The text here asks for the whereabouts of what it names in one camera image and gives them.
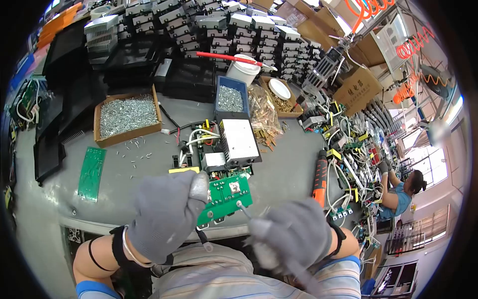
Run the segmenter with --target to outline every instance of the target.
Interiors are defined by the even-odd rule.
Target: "white plastic bucket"
[[[236,54],[234,57],[256,61],[254,58],[243,54]],[[233,61],[228,68],[226,77],[242,81],[249,86],[254,81],[254,78],[257,76],[260,70],[260,66],[255,66],[245,62]]]

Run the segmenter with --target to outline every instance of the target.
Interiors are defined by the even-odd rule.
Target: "metal bracelet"
[[[131,250],[128,248],[128,245],[126,244],[126,238],[125,238],[125,234],[126,234],[126,231],[128,230],[128,225],[125,225],[124,226],[124,229],[123,229],[123,246],[124,248],[126,249],[126,251],[128,252],[128,254],[133,258],[133,260],[138,264],[140,265],[141,267],[144,267],[144,268],[151,268],[154,264],[153,263],[148,263],[148,264],[145,264],[143,262],[140,262],[135,256],[134,254],[131,252]]]

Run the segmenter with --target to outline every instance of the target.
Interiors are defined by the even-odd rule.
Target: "plastic bag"
[[[277,119],[274,102],[266,90],[257,84],[248,87],[250,122],[254,132],[264,130],[267,134],[277,137],[283,134],[281,124]]]

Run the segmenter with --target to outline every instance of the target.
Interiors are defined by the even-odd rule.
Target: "black band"
[[[332,252],[331,254],[329,254],[328,256],[326,256],[326,258],[331,258],[333,257],[334,255],[338,254],[338,252],[340,251],[340,247],[342,247],[342,241],[347,239],[347,236],[344,234],[344,232],[340,229],[340,227],[338,227],[335,223],[333,222],[327,222],[331,228],[334,229],[334,231],[336,232],[337,234],[337,249],[334,250],[334,252]]]
[[[91,240],[90,243],[88,244],[88,252],[90,253],[90,257],[93,263],[95,263],[95,265],[103,271],[114,272],[115,270],[106,270],[105,268],[103,268],[96,262],[95,258],[93,257],[93,253],[91,252],[91,243],[93,243],[93,240]]]
[[[134,261],[130,261],[126,255],[124,254],[124,251],[123,251],[123,229],[124,229],[124,226],[120,226],[120,227],[117,227],[117,228],[114,228],[112,229],[109,233],[110,234],[113,234],[113,243],[112,243],[112,250],[113,250],[113,255],[116,259],[116,261],[118,262],[118,265],[124,269],[127,269],[127,270],[130,270],[130,271],[134,271],[134,272],[141,272],[141,271],[145,271],[145,272],[148,272],[149,275],[154,275],[154,272],[151,271],[151,268],[144,268],[140,265],[138,265],[136,262]],[[173,254],[170,254],[166,257],[166,262],[164,263],[164,265],[172,265],[174,262],[174,258],[173,258]]]

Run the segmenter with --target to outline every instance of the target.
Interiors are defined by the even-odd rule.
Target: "red brush handle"
[[[234,57],[230,55],[224,55],[224,54],[216,54],[216,53],[207,53],[207,52],[196,52],[197,56],[203,56],[203,57],[212,57],[212,58],[220,58],[220,59],[226,59],[226,60],[232,60],[232,61],[239,61],[239,62],[245,62],[250,65],[255,65],[255,66],[262,66],[262,62],[255,61],[255,60],[249,60],[245,58],[240,58],[240,57]]]

